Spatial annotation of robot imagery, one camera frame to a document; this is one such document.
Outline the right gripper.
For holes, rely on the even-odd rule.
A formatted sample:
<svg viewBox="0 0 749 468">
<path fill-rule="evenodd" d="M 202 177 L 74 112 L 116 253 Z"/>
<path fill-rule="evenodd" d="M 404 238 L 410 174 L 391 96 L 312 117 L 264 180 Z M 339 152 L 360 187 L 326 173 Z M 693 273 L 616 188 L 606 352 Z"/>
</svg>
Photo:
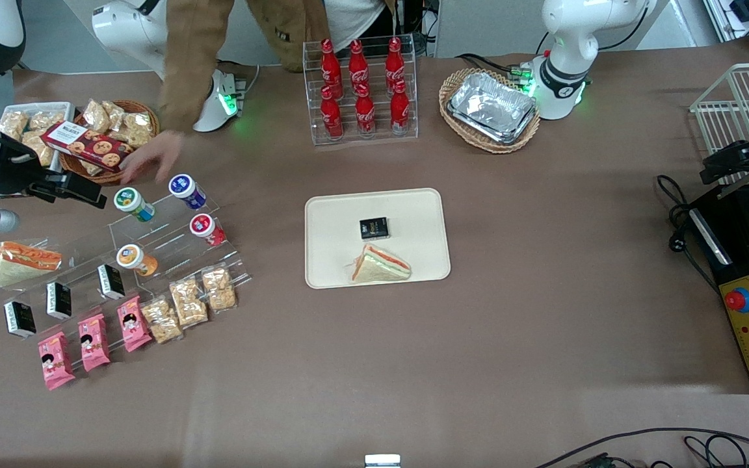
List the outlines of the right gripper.
<svg viewBox="0 0 749 468">
<path fill-rule="evenodd" d="M 77 173 L 62 173 L 56 181 L 47 181 L 46 175 L 38 154 L 29 146 L 14 142 L 0 146 L 0 196 L 27 193 L 42 200 L 64 198 L 98 209 L 106 207 L 102 186 L 94 181 Z"/>
</svg>

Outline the person right hand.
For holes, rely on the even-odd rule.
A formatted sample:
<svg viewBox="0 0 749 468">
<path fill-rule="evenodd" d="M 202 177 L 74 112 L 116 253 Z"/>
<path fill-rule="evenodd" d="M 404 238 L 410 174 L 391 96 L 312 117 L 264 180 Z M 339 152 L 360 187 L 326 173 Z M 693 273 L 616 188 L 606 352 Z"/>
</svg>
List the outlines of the person right hand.
<svg viewBox="0 0 749 468">
<path fill-rule="evenodd" d="M 185 133 L 164 131 L 131 152 L 122 163 L 122 185 L 131 185 L 149 177 L 154 171 L 153 180 L 164 183 L 170 179 L 173 166 L 181 156 Z"/>
</svg>

